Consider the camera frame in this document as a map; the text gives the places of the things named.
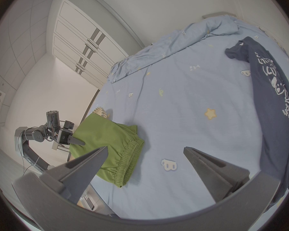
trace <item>navy blue shirt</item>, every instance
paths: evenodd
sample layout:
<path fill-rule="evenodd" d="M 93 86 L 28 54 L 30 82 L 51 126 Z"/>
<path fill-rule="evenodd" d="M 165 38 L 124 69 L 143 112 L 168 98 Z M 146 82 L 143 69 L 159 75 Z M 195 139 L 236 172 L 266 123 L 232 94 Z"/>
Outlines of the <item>navy blue shirt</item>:
<path fill-rule="evenodd" d="M 254 104 L 263 134 L 260 169 L 280 180 L 272 206 L 289 188 L 289 82 L 272 55 L 250 37 L 226 49 L 225 54 L 250 63 Z"/>

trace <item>star pattern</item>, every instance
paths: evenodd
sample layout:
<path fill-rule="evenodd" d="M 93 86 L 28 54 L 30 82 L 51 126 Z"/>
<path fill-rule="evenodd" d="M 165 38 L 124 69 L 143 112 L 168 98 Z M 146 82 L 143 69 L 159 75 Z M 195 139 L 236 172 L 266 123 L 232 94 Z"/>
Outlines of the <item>star pattern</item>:
<path fill-rule="evenodd" d="M 214 117 L 217 117 L 215 114 L 215 110 L 207 109 L 206 113 L 204 113 L 209 120 L 212 120 Z"/>

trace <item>bed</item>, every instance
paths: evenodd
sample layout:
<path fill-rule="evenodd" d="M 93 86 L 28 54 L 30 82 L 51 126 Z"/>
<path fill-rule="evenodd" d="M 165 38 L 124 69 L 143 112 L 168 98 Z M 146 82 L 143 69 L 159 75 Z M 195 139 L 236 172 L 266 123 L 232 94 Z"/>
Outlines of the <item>bed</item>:
<path fill-rule="evenodd" d="M 90 114 L 103 107 L 116 123 L 137 125 L 145 141 L 122 188 L 94 177 L 92 185 L 121 218 L 161 219 L 215 204 L 183 154 L 193 147 L 259 171 L 262 131 L 249 64 L 225 49 L 252 37 L 274 56 L 289 80 L 289 57 L 259 28 L 228 15 L 163 36 L 113 66 Z"/>

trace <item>camera on robotic arm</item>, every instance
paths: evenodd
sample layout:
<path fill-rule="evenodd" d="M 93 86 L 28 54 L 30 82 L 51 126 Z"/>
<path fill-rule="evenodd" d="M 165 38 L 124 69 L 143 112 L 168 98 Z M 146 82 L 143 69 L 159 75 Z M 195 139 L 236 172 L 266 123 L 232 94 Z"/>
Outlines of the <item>camera on robotic arm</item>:
<path fill-rule="evenodd" d="M 48 111 L 46 113 L 47 123 L 39 127 L 19 127 L 15 131 L 16 152 L 31 163 L 36 169 L 43 172 L 48 169 L 49 164 L 38 156 L 29 146 L 30 140 L 43 142 L 56 141 L 58 144 L 85 145 L 84 142 L 74 138 L 72 129 L 74 123 L 65 121 L 63 127 L 60 125 L 59 111 Z"/>

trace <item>white cabinet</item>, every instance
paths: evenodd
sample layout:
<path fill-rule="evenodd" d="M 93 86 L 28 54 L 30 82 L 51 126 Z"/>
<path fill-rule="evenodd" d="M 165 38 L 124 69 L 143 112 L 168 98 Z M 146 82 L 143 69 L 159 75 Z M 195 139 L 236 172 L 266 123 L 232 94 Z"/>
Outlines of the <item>white cabinet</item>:
<path fill-rule="evenodd" d="M 141 47 L 96 0 L 63 0 L 53 36 L 53 54 L 101 88 L 112 66 Z"/>

